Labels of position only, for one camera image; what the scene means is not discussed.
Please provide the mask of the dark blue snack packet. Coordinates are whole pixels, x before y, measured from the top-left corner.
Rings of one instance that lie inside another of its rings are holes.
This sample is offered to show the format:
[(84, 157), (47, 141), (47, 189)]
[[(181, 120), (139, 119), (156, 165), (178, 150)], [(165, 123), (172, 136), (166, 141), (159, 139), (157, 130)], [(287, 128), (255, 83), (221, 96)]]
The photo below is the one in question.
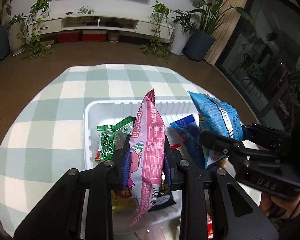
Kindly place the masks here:
[(194, 163), (199, 167), (205, 168), (205, 158), (203, 148), (198, 140), (200, 130), (193, 115), (188, 115), (182, 119), (170, 123), (170, 126), (177, 131), (183, 140), (187, 153)]

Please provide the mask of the black cookie snack packet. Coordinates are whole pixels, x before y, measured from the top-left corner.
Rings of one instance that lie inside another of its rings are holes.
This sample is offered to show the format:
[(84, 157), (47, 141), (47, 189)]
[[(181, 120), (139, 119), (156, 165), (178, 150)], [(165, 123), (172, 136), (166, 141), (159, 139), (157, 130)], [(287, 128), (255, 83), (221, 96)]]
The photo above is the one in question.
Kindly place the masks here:
[(174, 204), (175, 201), (169, 188), (169, 184), (166, 179), (164, 179), (160, 184), (159, 193), (155, 205), (150, 208), (149, 212), (162, 210)]

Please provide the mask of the green red snack packet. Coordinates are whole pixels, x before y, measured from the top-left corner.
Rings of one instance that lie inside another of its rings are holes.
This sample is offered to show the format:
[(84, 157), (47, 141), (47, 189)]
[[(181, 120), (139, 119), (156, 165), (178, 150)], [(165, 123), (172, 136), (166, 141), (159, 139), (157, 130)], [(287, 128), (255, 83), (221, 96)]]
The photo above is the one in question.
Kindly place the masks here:
[(126, 137), (132, 134), (133, 119), (128, 116), (115, 125), (100, 125), (96, 127), (99, 138), (99, 147), (95, 160), (111, 159), (115, 150), (123, 148)]

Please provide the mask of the white tv cabinet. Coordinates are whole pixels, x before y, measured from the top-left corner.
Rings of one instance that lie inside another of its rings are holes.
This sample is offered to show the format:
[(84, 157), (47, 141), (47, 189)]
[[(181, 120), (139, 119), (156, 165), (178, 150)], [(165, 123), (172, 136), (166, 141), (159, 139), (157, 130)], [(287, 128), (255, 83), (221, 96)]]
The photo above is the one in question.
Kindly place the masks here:
[[(153, 34), (151, 31), (150, 17), (93, 12), (91, 14), (55, 14), (49, 15), (44, 18), (44, 20), (45, 22), (39, 25), (42, 31), (40, 35), (74, 30), (119, 31), (122, 35), (136, 35), (145, 38), (151, 38)], [(170, 35), (172, 35), (174, 28), (171, 24), (169, 24), (169, 26)], [(168, 40), (169, 34), (166, 23), (161, 25), (161, 37), (163, 42), (168, 43), (170, 41)]]

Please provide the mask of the left plant white pot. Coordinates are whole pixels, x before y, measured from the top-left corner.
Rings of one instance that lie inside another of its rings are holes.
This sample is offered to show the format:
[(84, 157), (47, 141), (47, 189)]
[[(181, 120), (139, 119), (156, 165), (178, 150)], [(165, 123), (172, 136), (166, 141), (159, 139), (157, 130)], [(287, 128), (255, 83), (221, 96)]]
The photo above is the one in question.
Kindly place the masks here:
[(52, 0), (37, 0), (30, 9), (28, 15), (14, 15), (8, 23), (8, 28), (19, 23), (20, 31), (16, 34), (17, 39), (21, 42), (23, 48), (26, 49), (24, 59), (35, 59), (45, 57), (54, 50), (54, 45), (45, 45), (40, 40), (39, 25), (44, 23), (44, 18), (49, 16), (50, 3)]

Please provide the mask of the shiny red snack packet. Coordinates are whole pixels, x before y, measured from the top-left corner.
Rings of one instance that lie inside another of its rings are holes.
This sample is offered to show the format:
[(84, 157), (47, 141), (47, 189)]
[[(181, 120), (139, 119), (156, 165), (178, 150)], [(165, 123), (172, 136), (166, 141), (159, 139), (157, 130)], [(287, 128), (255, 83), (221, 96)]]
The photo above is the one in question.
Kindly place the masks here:
[(207, 239), (213, 239), (213, 226), (211, 216), (207, 213)]

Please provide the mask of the plant in white pot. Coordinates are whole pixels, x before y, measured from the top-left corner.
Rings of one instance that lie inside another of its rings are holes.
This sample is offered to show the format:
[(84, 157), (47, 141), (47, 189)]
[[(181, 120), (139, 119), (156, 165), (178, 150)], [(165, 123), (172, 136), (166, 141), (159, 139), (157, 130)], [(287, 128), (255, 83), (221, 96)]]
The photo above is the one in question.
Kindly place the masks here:
[(192, 15), (189, 11), (183, 12), (179, 9), (174, 10), (175, 14), (173, 23), (175, 24), (174, 38), (171, 46), (171, 53), (174, 55), (182, 56), (183, 49), (185, 48), (192, 32), (196, 30), (197, 25), (192, 20)]

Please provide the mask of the checkered green white tablecloth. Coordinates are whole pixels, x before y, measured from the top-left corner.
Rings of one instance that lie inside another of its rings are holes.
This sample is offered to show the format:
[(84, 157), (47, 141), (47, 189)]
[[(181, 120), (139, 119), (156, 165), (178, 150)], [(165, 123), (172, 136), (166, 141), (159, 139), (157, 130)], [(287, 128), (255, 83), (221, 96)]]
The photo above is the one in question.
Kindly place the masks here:
[(70, 67), (21, 111), (0, 145), (0, 222), (8, 234), (68, 169), (84, 168), (83, 112), (96, 100), (187, 100), (210, 93), (243, 116), (244, 101), (216, 69), (194, 67), (179, 74), (164, 67), (102, 64)]

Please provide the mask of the pink cartoon snack packet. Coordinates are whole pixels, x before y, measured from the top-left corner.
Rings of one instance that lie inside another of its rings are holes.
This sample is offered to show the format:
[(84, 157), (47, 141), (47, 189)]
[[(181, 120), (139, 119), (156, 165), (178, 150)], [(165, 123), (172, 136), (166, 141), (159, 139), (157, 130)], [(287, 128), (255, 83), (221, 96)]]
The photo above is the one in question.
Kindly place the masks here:
[(155, 106), (155, 92), (143, 98), (129, 140), (128, 186), (137, 206), (130, 226), (139, 222), (158, 197), (164, 166), (165, 125)]

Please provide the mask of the small gold red candy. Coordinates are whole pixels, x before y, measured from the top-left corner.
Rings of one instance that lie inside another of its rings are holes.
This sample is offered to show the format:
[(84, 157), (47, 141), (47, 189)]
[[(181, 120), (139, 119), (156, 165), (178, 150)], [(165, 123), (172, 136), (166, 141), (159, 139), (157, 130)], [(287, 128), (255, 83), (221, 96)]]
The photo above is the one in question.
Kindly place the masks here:
[(111, 191), (111, 209), (112, 213), (136, 209), (136, 203), (129, 188)]

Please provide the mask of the light blue snack packet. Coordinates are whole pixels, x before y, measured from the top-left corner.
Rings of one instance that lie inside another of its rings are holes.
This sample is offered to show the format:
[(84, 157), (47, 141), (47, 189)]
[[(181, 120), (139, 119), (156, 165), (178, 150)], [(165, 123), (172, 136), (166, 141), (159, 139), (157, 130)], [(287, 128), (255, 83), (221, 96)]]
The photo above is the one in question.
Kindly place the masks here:
[[(230, 104), (206, 94), (189, 92), (198, 112), (200, 133), (209, 131), (237, 141), (243, 140), (243, 131), (238, 113)], [(205, 168), (219, 164), (226, 155), (214, 150), (203, 148)]]

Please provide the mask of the beige curtain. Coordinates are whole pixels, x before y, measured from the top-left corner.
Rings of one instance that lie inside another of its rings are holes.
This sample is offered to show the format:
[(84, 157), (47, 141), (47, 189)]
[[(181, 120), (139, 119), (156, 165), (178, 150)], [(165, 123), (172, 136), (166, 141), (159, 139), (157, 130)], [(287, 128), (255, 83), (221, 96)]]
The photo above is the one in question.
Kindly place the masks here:
[(233, 7), (244, 8), (246, 2), (247, 0), (228, 0), (225, 3), (224, 7), (222, 7), (221, 12), (226, 11), (226, 9), (229, 10), (225, 13), (222, 19), (223, 24), (218, 27), (218, 29), (213, 34), (213, 37), (216, 39), (216, 41), (204, 57), (204, 60), (207, 63), (213, 66), (215, 65), (227, 42), (229, 41), (230, 36), (232, 35), (234, 28), (236, 27), (241, 16), (235, 9), (231, 9), (230, 6), (232, 5)]

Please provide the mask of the trailing vine plant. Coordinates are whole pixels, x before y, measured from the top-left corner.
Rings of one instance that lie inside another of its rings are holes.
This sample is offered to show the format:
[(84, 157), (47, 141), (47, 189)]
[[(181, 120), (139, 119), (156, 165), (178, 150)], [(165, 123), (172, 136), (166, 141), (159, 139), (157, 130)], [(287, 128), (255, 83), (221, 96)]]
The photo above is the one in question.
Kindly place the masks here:
[(167, 24), (168, 34), (170, 40), (170, 26), (168, 23), (168, 16), (172, 10), (164, 3), (156, 1), (155, 5), (151, 6), (152, 12), (150, 14), (150, 25), (151, 31), (153, 32), (151, 39), (148, 43), (141, 46), (141, 51), (143, 54), (151, 54), (155, 56), (159, 61), (167, 61), (170, 58), (171, 51), (169, 45), (164, 45), (161, 40), (161, 25), (163, 23)]

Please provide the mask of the large plant dark pot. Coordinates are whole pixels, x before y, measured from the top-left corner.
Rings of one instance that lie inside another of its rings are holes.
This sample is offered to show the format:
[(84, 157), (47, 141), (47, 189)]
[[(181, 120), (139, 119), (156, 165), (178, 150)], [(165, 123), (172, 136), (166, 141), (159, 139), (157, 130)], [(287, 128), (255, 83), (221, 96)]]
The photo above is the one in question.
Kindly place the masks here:
[(226, 25), (226, 14), (235, 12), (247, 21), (253, 18), (244, 5), (233, 5), (231, 0), (194, 0), (190, 14), (200, 16), (199, 25), (192, 32), (183, 54), (193, 61), (201, 61), (216, 41), (216, 31)]

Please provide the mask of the white red snack packet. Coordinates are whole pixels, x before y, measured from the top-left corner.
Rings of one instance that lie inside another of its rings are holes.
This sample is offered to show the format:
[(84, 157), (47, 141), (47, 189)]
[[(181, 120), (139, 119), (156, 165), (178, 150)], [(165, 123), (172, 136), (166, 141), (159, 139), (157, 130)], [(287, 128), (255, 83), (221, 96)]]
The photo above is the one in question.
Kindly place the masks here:
[(171, 126), (167, 128), (166, 135), (171, 148), (178, 150), (181, 154), (184, 153), (183, 140), (179, 133)]

